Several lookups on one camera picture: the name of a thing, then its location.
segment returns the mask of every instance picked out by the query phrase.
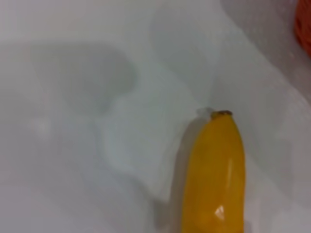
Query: white surface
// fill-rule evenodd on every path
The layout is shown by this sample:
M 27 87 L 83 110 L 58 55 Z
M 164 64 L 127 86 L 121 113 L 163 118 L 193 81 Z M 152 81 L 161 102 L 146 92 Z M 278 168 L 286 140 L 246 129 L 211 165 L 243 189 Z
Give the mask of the white surface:
M 2 0 L 1 233 L 178 232 L 205 106 L 233 111 L 244 139 L 245 233 L 310 232 L 311 61 L 294 5 Z

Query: yellow banana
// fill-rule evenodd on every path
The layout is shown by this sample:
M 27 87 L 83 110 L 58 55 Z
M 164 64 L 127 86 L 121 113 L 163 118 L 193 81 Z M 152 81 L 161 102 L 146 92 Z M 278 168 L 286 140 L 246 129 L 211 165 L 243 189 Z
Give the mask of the yellow banana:
M 229 111 L 214 112 L 190 155 L 182 233 L 243 233 L 245 158 Z

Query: orange object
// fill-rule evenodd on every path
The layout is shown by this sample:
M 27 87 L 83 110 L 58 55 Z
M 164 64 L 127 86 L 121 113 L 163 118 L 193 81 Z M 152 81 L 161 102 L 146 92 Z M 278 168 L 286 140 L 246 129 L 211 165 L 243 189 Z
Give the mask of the orange object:
M 182 233 L 243 233 L 245 158 L 229 111 L 214 112 L 194 143 L 184 190 Z
M 311 0 L 299 0 L 294 24 L 296 38 L 311 56 Z

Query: banana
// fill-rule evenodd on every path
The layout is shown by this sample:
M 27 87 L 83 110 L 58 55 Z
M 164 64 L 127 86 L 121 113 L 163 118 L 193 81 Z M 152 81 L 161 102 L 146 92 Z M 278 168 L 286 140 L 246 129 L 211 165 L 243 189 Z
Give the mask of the banana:
M 211 114 L 194 143 L 182 203 L 182 233 L 243 233 L 245 156 L 230 111 Z

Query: banana peel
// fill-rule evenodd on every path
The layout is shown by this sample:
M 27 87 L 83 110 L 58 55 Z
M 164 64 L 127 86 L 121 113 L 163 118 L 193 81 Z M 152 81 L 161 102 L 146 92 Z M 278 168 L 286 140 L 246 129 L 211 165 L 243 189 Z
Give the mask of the banana peel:
M 182 233 L 243 233 L 245 156 L 230 111 L 211 114 L 194 143 L 182 203 Z

